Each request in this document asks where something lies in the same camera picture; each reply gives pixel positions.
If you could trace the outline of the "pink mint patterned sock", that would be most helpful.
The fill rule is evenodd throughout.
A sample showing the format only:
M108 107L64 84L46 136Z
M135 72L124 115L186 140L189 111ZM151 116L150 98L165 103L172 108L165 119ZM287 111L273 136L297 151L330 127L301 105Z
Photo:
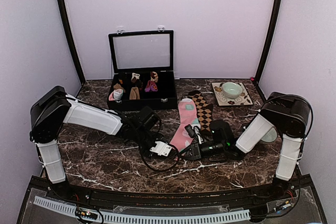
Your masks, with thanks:
M178 109L180 114L180 125L170 141L170 144L174 145L180 152L188 147L193 141L185 127L189 124L198 127L201 127L201 125L197 118L196 105L192 99L182 99L178 104Z

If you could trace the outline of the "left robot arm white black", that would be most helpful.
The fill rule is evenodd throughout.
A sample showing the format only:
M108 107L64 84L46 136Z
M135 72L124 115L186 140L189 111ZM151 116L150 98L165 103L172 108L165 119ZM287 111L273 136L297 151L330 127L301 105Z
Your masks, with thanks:
M57 145L63 124L80 125L116 135L149 150L155 145L152 127L160 121L148 106L133 114L106 110L76 99L61 86L55 86L39 99L32 106L30 116L30 141L37 146L48 179L54 184L54 193L63 201L74 197L74 189L65 182L67 177Z

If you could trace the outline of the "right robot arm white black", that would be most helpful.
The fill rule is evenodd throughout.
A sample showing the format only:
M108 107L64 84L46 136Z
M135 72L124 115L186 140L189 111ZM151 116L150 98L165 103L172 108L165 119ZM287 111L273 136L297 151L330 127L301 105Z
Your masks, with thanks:
M311 130L312 122L313 110L306 99L298 95L273 92L238 138L234 137L229 124L224 120L210 123L212 139L205 142L201 142L203 137L196 127L187 125L185 129L193 143L181 154L187 160L198 160L218 153L223 153L229 159L241 160L274 130L282 138L282 147L275 173L277 181L268 187L268 195L271 199L278 200L288 191L287 181L292 178L301 159L303 143Z

